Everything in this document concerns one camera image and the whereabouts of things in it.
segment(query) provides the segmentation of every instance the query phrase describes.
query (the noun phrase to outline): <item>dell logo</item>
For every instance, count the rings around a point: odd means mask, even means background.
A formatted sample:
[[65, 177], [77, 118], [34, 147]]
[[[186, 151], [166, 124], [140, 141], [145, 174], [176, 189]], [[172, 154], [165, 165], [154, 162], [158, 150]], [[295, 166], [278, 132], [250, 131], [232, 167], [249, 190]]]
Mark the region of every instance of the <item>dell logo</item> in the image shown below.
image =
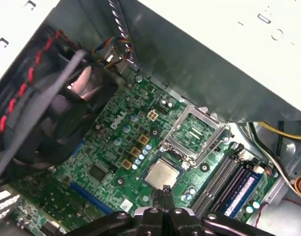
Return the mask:
[[121, 121], [126, 116], [126, 114], [127, 114], [126, 112], [120, 112], [120, 115], [118, 115], [117, 118], [115, 118], [115, 121], [110, 125], [110, 128], [112, 128], [113, 130], [116, 130], [118, 125], [121, 123]]

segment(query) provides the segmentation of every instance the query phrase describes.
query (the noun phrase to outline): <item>motherboard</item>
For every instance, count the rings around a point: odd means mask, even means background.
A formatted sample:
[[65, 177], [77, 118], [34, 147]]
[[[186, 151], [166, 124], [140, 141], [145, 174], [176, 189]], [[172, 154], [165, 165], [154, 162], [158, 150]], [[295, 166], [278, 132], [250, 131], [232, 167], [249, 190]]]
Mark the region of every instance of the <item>motherboard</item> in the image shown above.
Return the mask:
[[134, 215], [152, 206], [153, 189], [170, 185], [178, 207], [199, 216], [231, 209], [229, 216], [246, 222], [276, 181], [266, 163], [239, 146], [248, 155], [241, 158], [229, 126], [206, 109], [186, 105], [134, 70], [124, 79], [65, 163], [11, 184], [24, 197], [16, 219], [35, 235], [47, 235], [36, 228], [49, 219], [71, 231], [113, 210]]

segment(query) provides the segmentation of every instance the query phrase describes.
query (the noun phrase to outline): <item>ram slot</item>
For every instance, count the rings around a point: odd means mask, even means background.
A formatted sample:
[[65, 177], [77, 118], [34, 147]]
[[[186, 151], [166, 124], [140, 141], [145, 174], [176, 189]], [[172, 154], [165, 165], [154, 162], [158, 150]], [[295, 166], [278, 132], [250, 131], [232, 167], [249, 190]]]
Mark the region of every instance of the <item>ram slot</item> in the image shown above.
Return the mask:
[[217, 196], [216, 201], [209, 210], [219, 211], [248, 174], [249, 170], [244, 168], [244, 166], [240, 166], [238, 171], [231, 177], [230, 181], [226, 183], [225, 188], [220, 191], [220, 195]]
[[231, 158], [225, 158], [222, 163], [220, 163], [219, 168], [208, 180], [208, 184], [192, 204], [191, 208], [197, 217], [202, 217], [205, 211], [211, 207], [216, 195], [218, 195], [229, 177], [233, 175], [238, 168], [239, 164]]
[[223, 205], [219, 212], [234, 218], [239, 210], [244, 206], [246, 200], [252, 194], [262, 175], [249, 172], [243, 181], [233, 191], [232, 195], [227, 198], [227, 202]]

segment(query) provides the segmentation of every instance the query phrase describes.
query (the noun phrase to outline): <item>fan cable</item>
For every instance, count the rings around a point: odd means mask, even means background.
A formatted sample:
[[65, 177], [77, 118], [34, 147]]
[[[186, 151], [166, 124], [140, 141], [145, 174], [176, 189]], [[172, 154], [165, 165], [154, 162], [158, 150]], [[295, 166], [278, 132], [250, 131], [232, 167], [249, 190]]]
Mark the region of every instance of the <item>fan cable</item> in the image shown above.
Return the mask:
[[0, 136], [1, 134], [5, 131], [5, 127], [6, 127], [6, 121], [8, 116], [14, 111], [15, 105], [17, 103], [17, 101], [23, 97], [23, 95], [26, 92], [26, 89], [28, 86], [30, 86], [33, 81], [34, 81], [34, 71], [35, 68], [40, 64], [42, 55], [49, 51], [49, 49], [51, 48], [52, 44], [54, 43], [54, 41], [56, 39], [59, 39], [60, 37], [62, 37], [66, 42], [68, 43], [72, 43], [71, 40], [69, 40], [66, 35], [64, 34], [64, 32], [62, 30], [57, 30], [55, 35], [50, 37], [45, 45], [45, 47], [42, 50], [39, 50], [36, 54], [36, 58], [34, 61], [34, 65], [32, 65], [29, 70], [28, 70], [28, 79], [26, 82], [23, 82], [18, 90], [18, 93], [15, 95], [15, 97], [13, 97], [9, 104], [8, 104], [8, 109], [5, 112], [5, 114], [1, 117], [0, 119]]

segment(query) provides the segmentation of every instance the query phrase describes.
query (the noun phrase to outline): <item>white cable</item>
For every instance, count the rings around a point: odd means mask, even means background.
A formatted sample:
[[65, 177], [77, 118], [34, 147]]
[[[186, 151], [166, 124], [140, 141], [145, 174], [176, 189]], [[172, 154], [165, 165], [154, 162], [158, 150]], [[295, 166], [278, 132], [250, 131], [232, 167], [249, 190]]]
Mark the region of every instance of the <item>white cable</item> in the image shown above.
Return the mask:
[[301, 197], [301, 195], [295, 190], [295, 188], [292, 186], [291, 182], [287, 179], [287, 177], [285, 176], [283, 170], [281, 169], [280, 165], [275, 161], [275, 159], [267, 152], [265, 151], [254, 139], [254, 136], [251, 132], [250, 129], [250, 125], [247, 124], [247, 131], [248, 134], [250, 136], [250, 139], [252, 140], [252, 142], [258, 147], [258, 149], [275, 165], [275, 167], [277, 168], [277, 170], [279, 171], [279, 173], [282, 175], [284, 181], [286, 182], [286, 184], [288, 185], [288, 187], [295, 192], [298, 196]]

